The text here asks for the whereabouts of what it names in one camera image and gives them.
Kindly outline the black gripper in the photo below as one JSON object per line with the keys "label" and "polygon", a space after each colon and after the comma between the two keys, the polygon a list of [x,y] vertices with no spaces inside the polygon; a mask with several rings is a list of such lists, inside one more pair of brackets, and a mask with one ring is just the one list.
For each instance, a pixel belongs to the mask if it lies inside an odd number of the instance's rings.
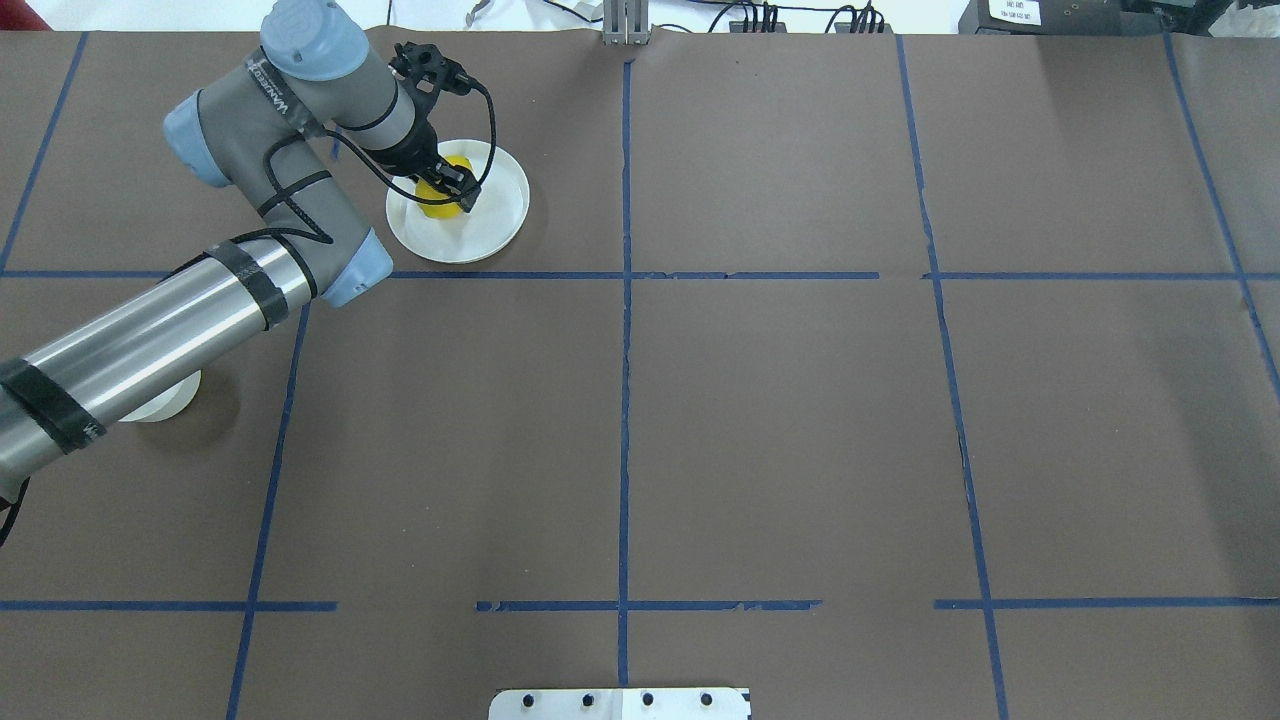
{"label": "black gripper", "polygon": [[466,164],[447,161],[429,120],[416,119],[407,135],[385,150],[385,170],[425,181],[426,215],[471,213],[481,182]]}

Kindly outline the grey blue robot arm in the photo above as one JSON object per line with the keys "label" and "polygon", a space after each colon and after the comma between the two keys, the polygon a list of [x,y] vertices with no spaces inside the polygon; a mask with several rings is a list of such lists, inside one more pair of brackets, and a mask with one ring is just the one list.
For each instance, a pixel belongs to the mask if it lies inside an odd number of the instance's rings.
{"label": "grey blue robot arm", "polygon": [[165,118],[198,179],[236,187],[261,227],[205,249],[123,305],[3,363],[3,507],[31,477],[315,299],[339,307],[392,274],[390,254],[317,154],[344,143],[376,179],[426,181],[470,211],[484,173],[442,156],[442,94],[484,85],[430,44],[389,59],[334,1],[278,1],[239,67]]}

